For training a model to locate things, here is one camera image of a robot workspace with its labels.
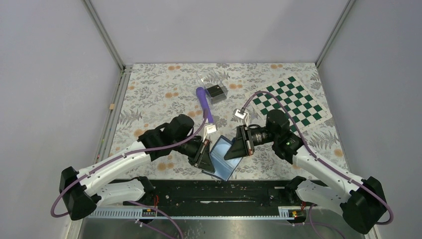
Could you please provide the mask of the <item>purple plastic handle tool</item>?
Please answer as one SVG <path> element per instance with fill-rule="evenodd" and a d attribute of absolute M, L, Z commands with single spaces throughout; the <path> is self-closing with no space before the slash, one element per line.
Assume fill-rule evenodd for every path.
<path fill-rule="evenodd" d="M 206 96 L 206 92 L 205 89 L 203 87 L 198 87 L 196 89 L 196 96 L 200 102 L 200 105 L 202 107 L 202 110 L 204 113 L 206 113 L 206 119 L 208 121 L 208 123 L 214 124 L 214 119 L 212 117 L 212 113 L 210 111 L 210 107 L 207 101 L 207 96 Z"/>

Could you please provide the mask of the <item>clear plastic card box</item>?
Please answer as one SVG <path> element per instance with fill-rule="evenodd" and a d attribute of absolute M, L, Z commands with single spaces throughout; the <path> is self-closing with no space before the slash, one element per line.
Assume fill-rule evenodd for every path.
<path fill-rule="evenodd" d="M 227 87 L 214 70 L 197 73 L 199 84 L 204 88 L 206 97 L 212 105 L 227 99 Z"/>

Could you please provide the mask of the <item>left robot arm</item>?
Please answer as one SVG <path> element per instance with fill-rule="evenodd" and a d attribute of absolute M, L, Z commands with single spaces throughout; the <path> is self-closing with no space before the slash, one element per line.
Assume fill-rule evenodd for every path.
<path fill-rule="evenodd" d="M 100 205 L 125 201 L 150 204 L 154 200 L 154 188 L 147 177 L 137 176 L 122 183 L 115 183 L 114 180 L 122 173 L 167 156 L 172 151 L 186 156 L 193 167 L 214 173 L 211 142 L 206 130 L 209 115 L 209 111 L 204 111 L 202 124 L 194 129 L 192 118 L 180 114 L 168 123 L 147 130 L 115 156 L 80 170 L 73 167 L 64 169 L 61 172 L 60 195 L 53 203 L 51 216 L 69 216 L 77 221 L 87 217 Z M 55 213 L 59 200 L 67 209 L 62 215 Z"/>

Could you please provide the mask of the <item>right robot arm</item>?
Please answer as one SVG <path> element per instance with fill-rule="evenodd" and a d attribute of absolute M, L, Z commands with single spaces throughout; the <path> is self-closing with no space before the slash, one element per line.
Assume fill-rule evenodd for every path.
<path fill-rule="evenodd" d="M 386 198 L 379 180 L 364 179 L 322 160 L 290 130 L 290 122 L 282 110 L 269 111 L 264 127 L 238 126 L 224 159 L 251 156 L 256 146 L 266 143 L 272 144 L 280 159 L 308 171 L 323 183 L 318 185 L 304 177 L 295 177 L 285 186 L 288 203 L 298 205 L 304 201 L 329 209 L 361 234 L 369 233 L 386 213 Z"/>

